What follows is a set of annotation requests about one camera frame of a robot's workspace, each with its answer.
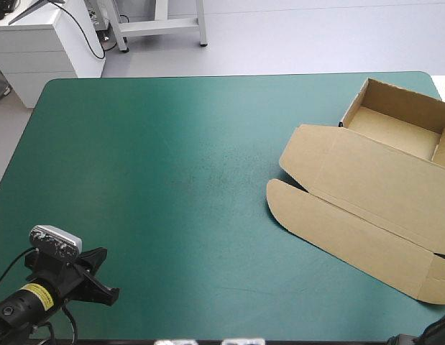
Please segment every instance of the floor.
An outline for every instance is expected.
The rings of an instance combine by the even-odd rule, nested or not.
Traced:
[[[206,0],[208,47],[198,34],[138,37],[107,53],[103,77],[422,70],[445,100],[445,0]],[[195,11],[170,0],[170,16]],[[131,20],[153,13],[119,1]],[[30,117],[15,93],[0,101],[0,179]]]

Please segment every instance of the drawer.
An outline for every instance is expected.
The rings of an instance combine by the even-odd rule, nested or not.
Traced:
[[[2,73],[73,72],[65,52],[0,52]]]
[[[77,78],[75,72],[4,73],[4,75],[27,108],[35,107],[48,81],[60,78]]]
[[[55,30],[0,31],[0,52],[47,52],[64,50]]]

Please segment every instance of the cable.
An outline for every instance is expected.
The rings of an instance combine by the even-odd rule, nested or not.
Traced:
[[[87,38],[85,32],[83,31],[83,29],[82,29],[80,23],[78,23],[77,19],[75,19],[75,17],[74,17],[74,16],[73,16],[67,9],[65,9],[64,7],[62,7],[62,6],[58,5],[58,4],[56,4],[55,2],[53,2],[53,1],[51,1],[51,0],[47,0],[47,1],[50,2],[51,4],[55,5],[57,8],[63,10],[63,11],[64,11],[70,18],[73,19],[73,21],[77,24],[78,28],[80,29],[80,31],[81,31],[83,37],[85,37],[86,44],[88,45],[88,48],[90,48],[90,51],[93,53],[93,55],[94,55],[96,58],[98,58],[99,60],[103,60],[103,59],[106,57],[106,52],[105,52],[104,49],[103,49],[103,50],[102,50],[102,56],[99,56],[99,55],[97,55],[97,54],[94,52],[93,47],[91,47],[91,44],[90,44],[90,42],[88,41],[88,38]]]
[[[72,337],[72,344],[71,345],[77,345],[77,341],[78,341],[77,323],[75,322],[75,319],[73,318],[72,314],[70,313],[70,311],[67,309],[67,307],[65,305],[63,305],[61,307],[61,310],[67,316],[67,318],[70,321],[70,325],[72,326],[73,337]]]
[[[48,327],[48,331],[50,331],[50,337],[49,337],[49,338],[46,338],[46,339],[43,339],[43,340],[42,340],[40,343],[38,343],[37,345],[44,345],[44,344],[46,344],[49,340],[51,340],[51,345],[56,345],[55,329],[52,327],[51,322],[45,322],[45,323],[42,323],[42,324],[39,326],[39,328],[40,328],[40,327],[43,327],[43,326]]]
[[[91,44],[90,44],[90,42],[88,41],[88,38],[87,38],[85,32],[83,31],[83,29],[82,29],[80,23],[78,23],[77,19],[75,19],[75,17],[74,17],[74,16],[73,16],[67,9],[63,8],[62,6],[56,4],[55,2],[53,2],[53,1],[51,1],[51,0],[47,0],[47,1],[50,2],[51,4],[55,5],[57,8],[62,9],[62,10],[63,10],[63,11],[64,11],[70,18],[73,19],[73,21],[77,24],[78,28],[80,29],[80,31],[81,31],[83,37],[85,37],[85,41],[86,41],[86,44],[88,45],[88,48],[90,48],[91,53],[93,53],[93,55],[94,55],[96,58],[98,58],[99,60],[103,60],[103,59],[106,57],[106,52],[108,52],[108,51],[110,51],[110,50],[112,50],[112,49],[114,49],[114,48],[116,47],[116,43],[115,43],[115,44],[114,44],[113,46],[111,46],[109,49],[104,49],[104,48],[102,48],[102,56],[97,55],[97,54],[94,52],[93,47],[91,47]],[[128,16],[125,16],[124,14],[120,14],[120,17],[125,17],[125,18],[127,19],[127,21],[129,22],[129,17],[128,17]]]
[[[108,48],[108,49],[104,49],[104,52],[108,52],[109,50],[112,50],[112,49],[114,49],[115,47],[116,47],[116,42],[115,42],[115,44],[112,45],[110,48]]]
[[[14,258],[14,260],[12,261],[11,264],[9,264],[9,266],[6,268],[4,274],[1,275],[0,277],[0,283],[1,281],[5,278],[6,274],[8,273],[8,271],[13,267],[14,264],[16,264],[16,262],[21,259],[25,254],[33,252],[34,250],[36,250],[35,248],[28,248],[26,250],[24,250],[21,254],[19,254],[16,258]]]

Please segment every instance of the cardboard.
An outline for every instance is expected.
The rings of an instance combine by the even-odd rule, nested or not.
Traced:
[[[415,299],[445,304],[445,259],[279,180],[267,201],[288,231]]]
[[[445,103],[368,80],[339,126],[294,131],[280,166],[309,193],[271,180],[273,216],[399,291],[445,304]]]

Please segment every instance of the table surface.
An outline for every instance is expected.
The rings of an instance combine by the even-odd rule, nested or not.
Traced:
[[[70,304],[82,339],[419,334],[445,306],[289,234],[265,200],[295,127],[337,125],[367,77],[438,96],[424,73],[49,82],[0,185],[0,273],[52,224],[108,248],[98,277],[121,288],[111,308]]]

